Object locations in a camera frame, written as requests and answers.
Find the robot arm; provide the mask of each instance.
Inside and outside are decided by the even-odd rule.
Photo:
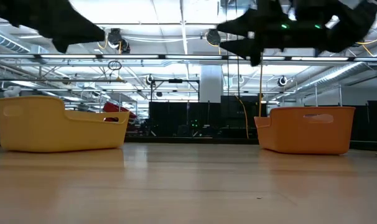
[[[260,63],[266,48],[314,48],[315,56],[328,50],[341,52],[367,35],[377,14],[377,0],[362,0],[350,9],[339,0],[291,0],[296,21],[283,13],[278,1],[258,0],[258,9],[248,9],[241,17],[219,24],[219,31],[241,35],[244,39],[222,42],[220,47],[240,57],[251,57],[252,66]],[[326,27],[332,16],[340,22]],[[254,32],[254,38],[248,38]]]

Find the white column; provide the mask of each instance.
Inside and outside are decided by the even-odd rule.
[[[201,66],[200,102],[220,103],[223,94],[223,71],[220,65]]]

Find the orange basket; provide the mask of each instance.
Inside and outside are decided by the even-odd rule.
[[[355,108],[276,108],[269,118],[255,117],[262,148],[288,154],[348,152]]]

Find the fluorescent light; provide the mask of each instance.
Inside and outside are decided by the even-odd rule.
[[[292,60],[310,60],[310,61],[346,61],[348,57],[293,57]]]
[[[66,100],[71,100],[71,101],[82,101],[82,99],[78,97],[64,96],[63,98],[65,98]]]
[[[100,52],[101,54],[104,54],[100,49],[95,49],[94,51]]]
[[[158,55],[104,55],[108,59],[158,59]]]
[[[23,35],[23,36],[20,36],[19,38],[20,39],[34,39],[34,38],[41,38],[42,36],[41,35]]]
[[[221,60],[221,56],[212,56],[212,55],[166,55],[166,59]]]
[[[68,91],[66,89],[38,89],[38,91]]]
[[[285,57],[263,57],[263,60],[285,60]]]
[[[26,81],[11,81],[11,83],[22,85],[22,86],[28,86],[28,87],[37,87],[36,84],[33,84],[32,82],[26,82]]]
[[[44,54],[44,55],[40,55],[42,58],[65,58],[65,59],[68,59],[68,58],[96,58],[96,55],[68,55],[68,54],[65,54],[65,55],[50,55],[50,54]]]
[[[30,54],[0,54],[0,58],[34,58]]]
[[[244,59],[241,58],[240,56],[229,56],[229,57],[228,57],[229,60],[237,60],[237,58],[238,58],[238,60],[244,60]]]
[[[47,92],[47,91],[44,91],[44,93],[45,93],[45,94],[48,94],[49,96],[58,96],[58,95],[56,95],[56,94],[54,94],[54,93]]]
[[[377,58],[375,57],[358,57],[355,58],[356,62],[377,62]]]

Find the basket handle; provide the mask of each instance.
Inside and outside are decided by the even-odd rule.
[[[333,116],[330,114],[305,114],[304,121],[310,124],[330,124],[333,123]]]

